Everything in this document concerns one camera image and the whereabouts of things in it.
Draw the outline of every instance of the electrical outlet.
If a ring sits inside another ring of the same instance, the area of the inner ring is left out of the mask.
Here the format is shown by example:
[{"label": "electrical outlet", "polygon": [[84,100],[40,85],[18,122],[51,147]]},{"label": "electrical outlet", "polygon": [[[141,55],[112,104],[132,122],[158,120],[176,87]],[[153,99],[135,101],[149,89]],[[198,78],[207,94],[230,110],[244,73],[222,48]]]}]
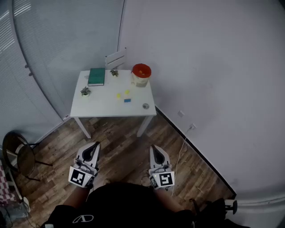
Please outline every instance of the electrical outlet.
[{"label": "electrical outlet", "polygon": [[189,130],[195,130],[196,129],[196,126],[194,123],[190,124],[189,126]]},{"label": "electrical outlet", "polygon": [[177,113],[177,115],[179,115],[179,116],[182,118],[185,114],[184,114],[183,111],[180,110],[180,111]]}]

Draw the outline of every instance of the checkered cloth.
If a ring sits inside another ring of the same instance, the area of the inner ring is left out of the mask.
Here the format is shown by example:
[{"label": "checkered cloth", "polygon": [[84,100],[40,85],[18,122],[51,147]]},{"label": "checkered cloth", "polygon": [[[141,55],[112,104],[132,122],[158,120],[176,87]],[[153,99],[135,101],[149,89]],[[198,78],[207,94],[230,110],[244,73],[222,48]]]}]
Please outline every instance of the checkered cloth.
[{"label": "checkered cloth", "polygon": [[16,201],[16,197],[9,190],[2,161],[0,160],[0,204],[8,204],[10,201]]}]

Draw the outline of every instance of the black shirt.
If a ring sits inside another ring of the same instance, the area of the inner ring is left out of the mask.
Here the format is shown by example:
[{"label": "black shirt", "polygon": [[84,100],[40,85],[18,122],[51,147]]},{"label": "black shirt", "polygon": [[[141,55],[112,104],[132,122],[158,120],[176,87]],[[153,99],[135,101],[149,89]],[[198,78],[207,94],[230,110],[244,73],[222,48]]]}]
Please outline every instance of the black shirt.
[{"label": "black shirt", "polygon": [[56,206],[48,221],[54,228],[89,228],[98,225],[191,226],[193,214],[189,210],[174,213],[163,207],[153,190],[131,183],[110,183],[89,196],[82,208]]}]

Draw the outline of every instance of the red lid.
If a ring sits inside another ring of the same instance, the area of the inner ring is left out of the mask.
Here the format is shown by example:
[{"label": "red lid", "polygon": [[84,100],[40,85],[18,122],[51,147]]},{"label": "red lid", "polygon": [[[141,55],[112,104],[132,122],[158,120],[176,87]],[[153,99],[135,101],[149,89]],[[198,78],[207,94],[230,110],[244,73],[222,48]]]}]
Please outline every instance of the red lid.
[{"label": "red lid", "polygon": [[145,65],[143,63],[139,63],[134,65],[132,72],[137,76],[141,78],[147,78],[151,75],[151,69],[148,65]]}]

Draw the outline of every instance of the small succulent plant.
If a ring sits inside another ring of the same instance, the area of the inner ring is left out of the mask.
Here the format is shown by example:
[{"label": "small succulent plant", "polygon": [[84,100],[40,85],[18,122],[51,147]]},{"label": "small succulent plant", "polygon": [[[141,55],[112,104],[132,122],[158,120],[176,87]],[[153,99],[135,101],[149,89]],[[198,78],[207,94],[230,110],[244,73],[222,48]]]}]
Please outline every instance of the small succulent plant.
[{"label": "small succulent plant", "polygon": [[118,76],[119,75],[119,73],[118,73],[118,71],[117,70],[111,70],[110,71],[111,72],[111,74],[113,75],[113,76]]},{"label": "small succulent plant", "polygon": [[86,86],[80,92],[81,92],[82,96],[83,95],[88,95],[88,94],[91,93],[90,89],[88,87],[86,87]]}]

